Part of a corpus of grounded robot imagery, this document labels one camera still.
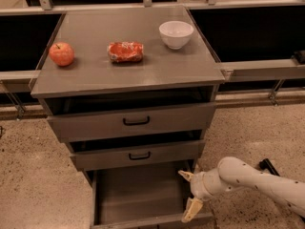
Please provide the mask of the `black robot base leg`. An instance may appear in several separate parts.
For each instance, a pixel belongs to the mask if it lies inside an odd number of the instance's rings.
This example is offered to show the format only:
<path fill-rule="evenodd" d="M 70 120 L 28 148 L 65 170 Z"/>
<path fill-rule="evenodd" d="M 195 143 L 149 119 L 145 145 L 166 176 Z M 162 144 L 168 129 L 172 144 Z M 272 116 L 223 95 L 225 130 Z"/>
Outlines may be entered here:
<path fill-rule="evenodd" d="M 259 162 L 259 168 L 262 170 L 267 169 L 272 175 L 279 177 L 278 171 L 276 170 L 276 168 L 268 158 L 265 158 Z"/>

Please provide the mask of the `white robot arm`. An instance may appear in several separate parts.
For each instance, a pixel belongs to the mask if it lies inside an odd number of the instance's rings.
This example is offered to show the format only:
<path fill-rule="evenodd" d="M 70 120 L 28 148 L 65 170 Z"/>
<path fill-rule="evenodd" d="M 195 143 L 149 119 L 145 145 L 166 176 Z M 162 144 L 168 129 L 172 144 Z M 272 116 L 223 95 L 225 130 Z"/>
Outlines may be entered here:
<path fill-rule="evenodd" d="M 256 170 L 243 160 L 226 156 L 217 167 L 207 172 L 178 172 L 190 183 L 192 198 L 188 198 L 182 222 L 191 221 L 202 209 L 203 203 L 216 195 L 241 188 L 251 188 L 280 205 L 305 217 L 305 183 Z"/>

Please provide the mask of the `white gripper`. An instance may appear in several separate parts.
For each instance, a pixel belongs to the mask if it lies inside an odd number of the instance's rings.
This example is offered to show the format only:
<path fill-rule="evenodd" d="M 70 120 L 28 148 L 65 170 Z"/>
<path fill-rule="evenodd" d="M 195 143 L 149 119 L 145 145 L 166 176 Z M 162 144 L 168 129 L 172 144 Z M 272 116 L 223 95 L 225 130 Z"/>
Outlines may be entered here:
<path fill-rule="evenodd" d="M 194 198 L 188 198 L 186 209 L 183 213 L 181 221 L 186 223 L 190 222 L 202 209 L 203 201 L 208 201 L 213 198 L 213 195 L 207 190 L 204 183 L 204 172 L 193 174 L 179 170 L 180 174 L 184 179 L 190 182 L 191 192 Z"/>

